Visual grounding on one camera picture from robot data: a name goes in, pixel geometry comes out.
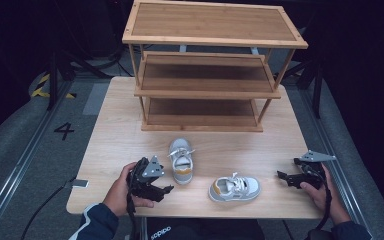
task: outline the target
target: person's left hand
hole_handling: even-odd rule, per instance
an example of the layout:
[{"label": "person's left hand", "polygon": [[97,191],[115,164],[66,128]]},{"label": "person's left hand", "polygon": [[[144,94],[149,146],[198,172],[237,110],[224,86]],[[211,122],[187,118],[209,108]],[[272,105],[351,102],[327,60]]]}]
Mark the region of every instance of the person's left hand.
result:
[{"label": "person's left hand", "polygon": [[[107,193],[104,201],[105,204],[117,217],[121,217],[122,215],[127,213],[127,193],[129,191],[129,187],[127,185],[127,176],[129,172],[133,170],[136,163],[130,163],[123,167],[123,170],[120,173],[120,177],[115,180],[110,190]],[[154,207],[154,202],[149,199],[139,198],[136,196],[132,196],[133,203],[135,207]]]}]

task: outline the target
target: blue sleeve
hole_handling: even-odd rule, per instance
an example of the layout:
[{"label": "blue sleeve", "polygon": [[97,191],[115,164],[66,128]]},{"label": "blue sleeve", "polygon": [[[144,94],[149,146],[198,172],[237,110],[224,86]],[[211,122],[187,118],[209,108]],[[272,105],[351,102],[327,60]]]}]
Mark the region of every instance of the blue sleeve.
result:
[{"label": "blue sleeve", "polygon": [[372,236],[366,228],[356,224],[353,221],[343,222],[332,228],[332,234],[335,240],[369,240]]},{"label": "blue sleeve", "polygon": [[110,240],[117,227],[117,216],[105,204],[90,205],[83,212],[80,228],[69,240]]}]

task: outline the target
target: dark background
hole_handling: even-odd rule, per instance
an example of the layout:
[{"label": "dark background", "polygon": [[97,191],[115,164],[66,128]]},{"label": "dark background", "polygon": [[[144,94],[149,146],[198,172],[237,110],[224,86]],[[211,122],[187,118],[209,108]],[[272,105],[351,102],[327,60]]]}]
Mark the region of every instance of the dark background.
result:
[{"label": "dark background", "polygon": [[[323,77],[384,197],[384,1],[237,3],[283,5],[298,28],[307,26],[310,47],[294,60],[322,62]],[[47,70],[55,49],[85,60],[119,51],[130,6],[121,0],[0,1],[0,124],[30,100],[28,88]]]}]

